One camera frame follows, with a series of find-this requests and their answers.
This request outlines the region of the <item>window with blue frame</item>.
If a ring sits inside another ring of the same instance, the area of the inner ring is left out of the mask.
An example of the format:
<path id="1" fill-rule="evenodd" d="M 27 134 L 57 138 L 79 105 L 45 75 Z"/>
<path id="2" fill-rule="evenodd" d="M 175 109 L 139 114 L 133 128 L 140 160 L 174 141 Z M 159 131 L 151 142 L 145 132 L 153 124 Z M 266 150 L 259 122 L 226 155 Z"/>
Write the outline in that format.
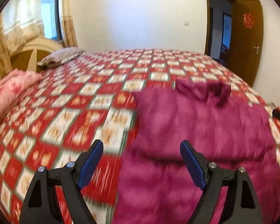
<path id="1" fill-rule="evenodd" d="M 44 36 L 54 41 L 61 40 L 58 0 L 41 0 L 41 16 Z"/>

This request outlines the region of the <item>grey striped pillow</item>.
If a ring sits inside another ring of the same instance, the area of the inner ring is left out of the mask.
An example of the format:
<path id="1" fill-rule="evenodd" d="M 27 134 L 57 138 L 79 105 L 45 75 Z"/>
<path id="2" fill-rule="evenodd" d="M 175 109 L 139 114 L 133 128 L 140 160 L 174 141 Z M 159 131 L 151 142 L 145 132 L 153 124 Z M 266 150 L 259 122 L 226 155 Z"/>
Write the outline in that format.
<path id="1" fill-rule="evenodd" d="M 81 56 L 85 50 L 80 49 L 78 47 L 67 47 L 53 53 L 49 54 L 48 56 L 44 57 L 42 60 L 37 62 L 37 66 L 39 67 L 46 67 L 47 69 L 51 69 L 54 67 L 61 66 L 70 62 L 73 59 Z"/>

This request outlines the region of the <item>brown wooden door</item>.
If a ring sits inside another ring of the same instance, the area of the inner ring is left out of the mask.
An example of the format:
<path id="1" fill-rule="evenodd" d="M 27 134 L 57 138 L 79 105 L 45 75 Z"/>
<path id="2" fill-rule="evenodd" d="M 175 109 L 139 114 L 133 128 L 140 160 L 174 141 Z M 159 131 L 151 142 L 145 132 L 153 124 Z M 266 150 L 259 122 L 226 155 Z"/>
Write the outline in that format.
<path id="1" fill-rule="evenodd" d="M 210 41 L 210 0 L 207 1 L 207 35 L 205 51 Z M 264 18 L 259 0 L 227 0 L 231 3 L 231 40 L 225 66 L 253 86 L 259 69 L 264 37 Z M 243 15 L 251 13 L 252 29 L 243 24 Z"/>

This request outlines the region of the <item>red patchwork bear bedspread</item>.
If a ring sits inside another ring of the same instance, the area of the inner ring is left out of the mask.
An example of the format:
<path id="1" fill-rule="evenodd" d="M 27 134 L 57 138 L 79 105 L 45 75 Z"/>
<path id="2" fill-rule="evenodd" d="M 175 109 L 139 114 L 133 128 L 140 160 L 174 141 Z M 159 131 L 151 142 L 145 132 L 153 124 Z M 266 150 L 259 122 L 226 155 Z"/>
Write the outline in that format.
<path id="1" fill-rule="evenodd" d="M 177 80 L 220 81 L 231 96 L 269 115 L 280 171 L 280 123 L 243 79 L 206 55 L 187 51 L 123 50 L 77 57 L 40 73 L 0 123 L 0 209 L 18 223 L 31 180 L 39 166 L 60 168 L 95 140 L 104 153 L 82 190 L 97 223 L 113 223 L 122 155 L 139 131 L 135 92 L 175 88 Z"/>

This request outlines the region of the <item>pink floral pillow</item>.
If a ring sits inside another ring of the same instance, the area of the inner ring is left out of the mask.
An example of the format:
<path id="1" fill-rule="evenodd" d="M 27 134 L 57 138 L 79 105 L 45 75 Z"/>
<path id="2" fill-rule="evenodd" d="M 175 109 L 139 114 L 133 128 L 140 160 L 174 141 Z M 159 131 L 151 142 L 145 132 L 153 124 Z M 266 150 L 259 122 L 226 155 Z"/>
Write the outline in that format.
<path id="1" fill-rule="evenodd" d="M 40 73 L 14 69 L 0 81 L 0 123 L 20 96 L 42 79 Z"/>

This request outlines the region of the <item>magenta quilted down jacket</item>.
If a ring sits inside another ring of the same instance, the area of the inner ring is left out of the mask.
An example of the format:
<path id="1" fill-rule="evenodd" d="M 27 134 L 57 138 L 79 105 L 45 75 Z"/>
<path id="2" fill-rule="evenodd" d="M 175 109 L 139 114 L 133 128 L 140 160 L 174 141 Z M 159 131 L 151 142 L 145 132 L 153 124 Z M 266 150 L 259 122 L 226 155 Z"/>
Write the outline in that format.
<path id="1" fill-rule="evenodd" d="M 263 222 L 277 219 L 280 171 L 269 115 L 231 90 L 220 81 L 177 80 L 173 89 L 133 94 L 139 131 L 122 155 L 113 223 L 186 223 L 207 186 L 211 162 L 244 167 Z"/>

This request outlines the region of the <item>cream wooden headboard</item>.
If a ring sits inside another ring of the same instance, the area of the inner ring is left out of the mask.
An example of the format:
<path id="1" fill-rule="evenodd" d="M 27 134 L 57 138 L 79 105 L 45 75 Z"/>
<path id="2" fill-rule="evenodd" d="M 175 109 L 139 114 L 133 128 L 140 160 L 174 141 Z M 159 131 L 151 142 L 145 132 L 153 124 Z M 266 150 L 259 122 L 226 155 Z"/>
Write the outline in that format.
<path id="1" fill-rule="evenodd" d="M 12 69 L 41 72 L 42 68 L 37 66 L 37 62 L 62 48 L 61 43 L 51 39 L 42 37 L 32 39 L 11 55 Z M 4 75 L 0 73 L 0 81 L 3 77 Z"/>

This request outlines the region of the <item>beige patterned curtain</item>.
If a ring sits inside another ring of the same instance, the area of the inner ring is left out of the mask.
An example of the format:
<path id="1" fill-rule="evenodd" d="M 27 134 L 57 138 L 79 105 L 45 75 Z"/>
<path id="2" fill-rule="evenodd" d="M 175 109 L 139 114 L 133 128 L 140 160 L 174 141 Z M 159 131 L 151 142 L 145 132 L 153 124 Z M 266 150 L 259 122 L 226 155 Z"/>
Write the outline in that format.
<path id="1" fill-rule="evenodd" d="M 57 1 L 63 45 L 77 46 L 71 0 Z M 12 72 L 10 58 L 17 49 L 44 35 L 41 0 L 10 0 L 0 13 L 0 74 Z"/>

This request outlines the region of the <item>red door decoration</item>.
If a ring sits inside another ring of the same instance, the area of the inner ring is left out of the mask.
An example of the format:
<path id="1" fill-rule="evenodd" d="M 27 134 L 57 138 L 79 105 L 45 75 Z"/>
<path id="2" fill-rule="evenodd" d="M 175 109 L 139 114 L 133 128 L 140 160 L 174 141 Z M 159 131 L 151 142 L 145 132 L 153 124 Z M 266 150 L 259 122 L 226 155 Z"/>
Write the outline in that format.
<path id="1" fill-rule="evenodd" d="M 245 13 L 243 15 L 243 24 L 246 28 L 252 29 L 254 21 L 251 13 Z"/>

